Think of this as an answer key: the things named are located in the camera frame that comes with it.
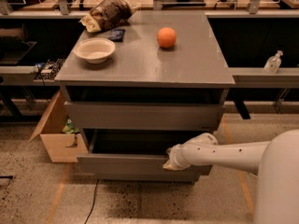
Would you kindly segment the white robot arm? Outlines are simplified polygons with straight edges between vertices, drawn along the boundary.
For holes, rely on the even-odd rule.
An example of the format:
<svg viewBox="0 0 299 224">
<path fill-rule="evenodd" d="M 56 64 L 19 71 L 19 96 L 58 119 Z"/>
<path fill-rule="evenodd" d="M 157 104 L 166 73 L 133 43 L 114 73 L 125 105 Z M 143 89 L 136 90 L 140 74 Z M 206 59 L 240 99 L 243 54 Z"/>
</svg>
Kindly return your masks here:
<svg viewBox="0 0 299 224">
<path fill-rule="evenodd" d="M 299 131 L 270 141 L 220 145 L 202 133 L 167 150 L 163 168 L 219 165 L 258 174 L 254 224 L 299 224 Z"/>
</svg>

